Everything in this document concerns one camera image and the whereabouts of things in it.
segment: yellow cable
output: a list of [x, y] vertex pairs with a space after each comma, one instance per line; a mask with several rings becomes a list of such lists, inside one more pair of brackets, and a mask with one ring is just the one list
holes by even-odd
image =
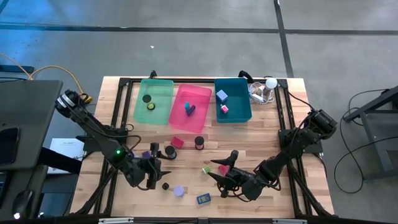
[[42, 70], [44, 70], [44, 69], [46, 69], [46, 68], [58, 68], [58, 69], [61, 69], [61, 70], [63, 70], [64, 72], [67, 72], [67, 73], [74, 79], [74, 81], [76, 82], [76, 84], [77, 84], [77, 86], [78, 86], [78, 88], [79, 88], [79, 90], [80, 90], [80, 93], [84, 93], [84, 91], [81, 89], [80, 83], [78, 82], [78, 80], [76, 79], [76, 77], [72, 74], [72, 72], [69, 72], [66, 68], [63, 68], [63, 67], [57, 66], [57, 65], [47, 65], [47, 66], [44, 66], [44, 67], [42, 67], [42, 68], [37, 69], [36, 71], [34, 71], [32, 74], [29, 75], [29, 73], [27, 73], [27, 71], [26, 71], [24, 68], [22, 68], [22, 66], [20, 66], [16, 61], [14, 61], [13, 59], [9, 58], [7, 55], [5, 55], [5, 54], [3, 54], [3, 53], [0, 53], [0, 55], [2, 55], [3, 57], [5, 57], [6, 59], [10, 60], [10, 61], [11, 61], [12, 63], [14, 63], [15, 65], [17, 65], [17, 66], [28, 76], [28, 79], [29, 79], [29, 80], [33, 80], [33, 76], [34, 76], [36, 73], [38, 73], [39, 71], [42, 71]]

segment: gray floor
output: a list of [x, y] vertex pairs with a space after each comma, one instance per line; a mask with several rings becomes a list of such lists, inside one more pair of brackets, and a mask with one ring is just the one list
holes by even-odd
[[[280, 0], [280, 6], [286, 29], [398, 30], [398, 2], [393, 0]], [[271, 0], [10, 0], [0, 14], [0, 25], [21, 23], [278, 28]], [[294, 77], [305, 79], [311, 104], [336, 120], [355, 93], [398, 83], [396, 35], [287, 35], [287, 45]], [[279, 34], [0, 30], [0, 52], [26, 65], [66, 67], [95, 98], [105, 75], [148, 75], [157, 70], [159, 75], [235, 76], [246, 70], [256, 77], [287, 76]], [[8, 62], [0, 58], [0, 63]], [[44, 71], [37, 78], [61, 79], [64, 90], [76, 89], [73, 81], [58, 70]], [[375, 96], [377, 93], [360, 96], [353, 106]], [[343, 124], [343, 132], [352, 148], [368, 142], [357, 126]], [[49, 146], [51, 138], [72, 138], [81, 133], [77, 125], [54, 114], [45, 145]], [[336, 133], [323, 142], [323, 147], [336, 214], [398, 222], [398, 178], [366, 182], [359, 193], [345, 194], [333, 181], [333, 168], [346, 152], [341, 136]], [[364, 172], [375, 167], [370, 148], [356, 155]], [[54, 177], [45, 191], [70, 194], [73, 189], [59, 189], [56, 183], [74, 184], [74, 180], [74, 176]], [[360, 184], [359, 172], [350, 158], [338, 169], [338, 180], [346, 190]], [[48, 196], [48, 201], [55, 200], [52, 198]], [[54, 215], [63, 212], [63, 207], [56, 211], [48, 206], [42, 209]]]

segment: pink bin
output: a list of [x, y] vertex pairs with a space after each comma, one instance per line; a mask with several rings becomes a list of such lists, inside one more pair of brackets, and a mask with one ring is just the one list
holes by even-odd
[[[178, 129], [201, 133], [205, 126], [207, 109], [209, 108], [211, 89], [201, 86], [181, 84], [169, 118], [169, 124]], [[195, 105], [195, 110], [188, 116], [185, 112], [185, 103]]]

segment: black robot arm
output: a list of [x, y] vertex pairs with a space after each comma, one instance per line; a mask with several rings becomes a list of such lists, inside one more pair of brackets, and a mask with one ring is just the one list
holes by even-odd
[[[257, 199], [264, 187], [280, 190], [279, 175], [283, 167], [293, 158], [301, 156], [303, 150], [309, 145], [315, 144], [321, 139], [328, 139], [336, 131], [337, 122], [327, 115], [323, 110], [311, 110], [308, 116], [301, 122], [300, 126], [290, 130], [282, 138], [281, 152], [275, 157], [262, 161], [254, 170], [254, 173], [236, 168], [235, 161], [238, 158], [238, 151], [233, 150], [227, 159], [212, 160], [217, 164], [229, 166], [226, 175], [220, 176], [208, 173], [217, 181], [221, 197], [238, 197], [244, 195], [249, 201]], [[290, 173], [297, 181], [304, 194], [309, 198], [310, 203], [319, 215], [330, 215], [317, 202], [316, 198], [309, 191], [306, 184], [301, 180], [297, 171], [292, 168]]]
[[72, 121], [86, 131], [86, 133], [98, 143], [105, 159], [111, 164], [114, 170], [120, 170], [131, 187], [137, 187], [148, 174], [147, 189], [155, 189], [156, 182], [163, 175], [170, 171], [161, 171], [161, 161], [157, 158], [159, 143], [150, 144], [151, 157], [143, 159], [135, 157], [134, 153], [129, 149], [121, 139], [127, 137], [127, 131], [111, 129], [104, 126], [90, 112], [85, 109], [84, 101], [75, 91], [67, 90], [55, 101], [55, 108], [59, 113]]

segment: small object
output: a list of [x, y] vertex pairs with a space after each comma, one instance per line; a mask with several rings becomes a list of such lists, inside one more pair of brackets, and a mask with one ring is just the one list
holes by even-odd
[[149, 152], [149, 151], [143, 152], [143, 153], [142, 153], [142, 157], [143, 157], [144, 159], [149, 159], [149, 158], [150, 158], [150, 152]]
[[185, 189], [182, 186], [175, 186], [174, 187], [174, 195], [177, 197], [182, 197], [185, 194]]
[[153, 109], [155, 109], [155, 104], [154, 104], [154, 103], [148, 103], [148, 104], [147, 104], [147, 109], [148, 109], [148, 110], [153, 110]]
[[170, 159], [175, 159], [177, 157], [177, 153], [175, 152], [175, 149], [173, 146], [167, 146], [165, 149], [167, 157]]
[[225, 105], [220, 105], [221, 106], [221, 111], [226, 114], [228, 112], [228, 107], [226, 107]]
[[209, 166], [205, 166], [205, 167], [202, 169], [202, 171], [203, 171], [205, 174], [207, 174], [207, 173], [209, 173], [209, 172], [211, 171], [211, 169], [210, 169]]
[[197, 196], [197, 201], [199, 205], [211, 201], [210, 194], [207, 193], [201, 196]]
[[152, 97], [150, 95], [146, 94], [142, 97], [143, 102], [149, 103], [152, 100]]
[[174, 137], [173, 140], [171, 141], [171, 145], [181, 149], [182, 145], [184, 145], [184, 141], [177, 137]]
[[219, 100], [221, 100], [221, 102], [226, 101], [226, 99], [228, 98], [228, 95], [223, 90], [218, 91], [216, 93], [216, 96], [218, 97]]
[[191, 114], [193, 113], [193, 111], [195, 110], [196, 106], [192, 105], [186, 112], [188, 116], [191, 116]]
[[223, 176], [225, 176], [225, 174], [228, 172], [229, 170], [229, 166], [224, 166], [224, 165], [219, 165], [218, 169], [220, 170], [220, 172], [223, 174]]
[[167, 190], [167, 189], [169, 189], [169, 187], [170, 187], [170, 185], [168, 183], [164, 183], [162, 185], [163, 190]]
[[202, 136], [195, 138], [195, 149], [202, 150], [205, 148], [205, 139]]

